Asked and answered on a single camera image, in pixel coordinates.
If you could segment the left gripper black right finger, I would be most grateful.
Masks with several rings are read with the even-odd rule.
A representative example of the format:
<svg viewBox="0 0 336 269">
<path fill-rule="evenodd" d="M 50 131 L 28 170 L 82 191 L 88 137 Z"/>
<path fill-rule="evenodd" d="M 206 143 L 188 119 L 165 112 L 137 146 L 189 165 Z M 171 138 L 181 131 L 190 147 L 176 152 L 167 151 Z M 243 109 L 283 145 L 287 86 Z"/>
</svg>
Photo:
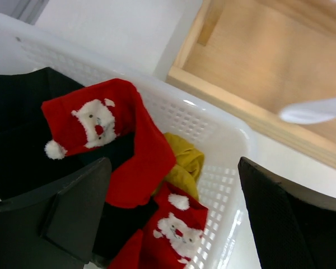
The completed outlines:
<svg viewBox="0 0 336 269">
<path fill-rule="evenodd" d="M 246 157 L 238 171 L 262 268 L 336 268 L 336 198 Z"/>
</svg>

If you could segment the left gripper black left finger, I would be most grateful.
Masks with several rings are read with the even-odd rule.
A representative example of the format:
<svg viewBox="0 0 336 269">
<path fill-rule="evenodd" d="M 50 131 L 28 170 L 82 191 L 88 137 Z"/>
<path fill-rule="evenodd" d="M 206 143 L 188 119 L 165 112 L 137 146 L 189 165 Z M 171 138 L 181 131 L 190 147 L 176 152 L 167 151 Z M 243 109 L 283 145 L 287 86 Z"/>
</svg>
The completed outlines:
<svg viewBox="0 0 336 269">
<path fill-rule="evenodd" d="M 83 268 L 91 253 L 111 176 L 100 158 L 0 202 L 0 268 Z"/>
</svg>

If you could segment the black sock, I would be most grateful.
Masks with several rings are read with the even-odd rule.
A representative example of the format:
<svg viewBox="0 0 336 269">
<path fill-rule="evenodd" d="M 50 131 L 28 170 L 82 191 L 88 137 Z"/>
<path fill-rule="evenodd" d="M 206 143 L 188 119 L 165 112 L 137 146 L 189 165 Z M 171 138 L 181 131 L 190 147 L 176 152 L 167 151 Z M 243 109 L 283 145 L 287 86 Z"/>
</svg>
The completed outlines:
<svg viewBox="0 0 336 269">
<path fill-rule="evenodd" d="M 44 68 L 23 75 L 0 75 L 0 202 L 64 178 L 85 166 L 78 156 L 52 160 L 44 152 L 51 137 L 41 104 L 79 90 L 69 77 Z M 157 211 L 146 205 L 126 209 L 104 202 L 96 236 L 111 238 L 113 257 Z"/>
</svg>

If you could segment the red sock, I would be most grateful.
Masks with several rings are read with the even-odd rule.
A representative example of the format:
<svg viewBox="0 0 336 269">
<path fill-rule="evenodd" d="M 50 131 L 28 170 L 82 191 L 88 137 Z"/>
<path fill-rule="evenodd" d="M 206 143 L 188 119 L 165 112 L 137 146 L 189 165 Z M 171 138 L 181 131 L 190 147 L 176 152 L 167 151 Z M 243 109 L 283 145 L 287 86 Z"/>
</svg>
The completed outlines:
<svg viewBox="0 0 336 269">
<path fill-rule="evenodd" d="M 121 208 L 145 205 L 176 162 L 136 87 L 118 78 L 45 101 L 41 107 L 52 139 L 53 160 L 78 156 L 87 164 L 111 161 L 106 201 Z"/>
<path fill-rule="evenodd" d="M 153 199 L 157 211 L 125 243 L 109 268 L 185 268 L 196 255 L 208 209 L 167 182 Z"/>
</svg>

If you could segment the white sock with stripes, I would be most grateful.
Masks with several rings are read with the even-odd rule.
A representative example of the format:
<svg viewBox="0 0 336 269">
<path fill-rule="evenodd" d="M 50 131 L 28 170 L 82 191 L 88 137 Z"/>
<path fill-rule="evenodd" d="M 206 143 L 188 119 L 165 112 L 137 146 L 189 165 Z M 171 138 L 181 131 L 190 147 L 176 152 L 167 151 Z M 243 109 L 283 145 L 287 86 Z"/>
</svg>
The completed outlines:
<svg viewBox="0 0 336 269">
<path fill-rule="evenodd" d="M 336 98 L 291 104 L 279 112 L 279 117 L 303 125 L 327 122 L 336 119 Z"/>
</svg>

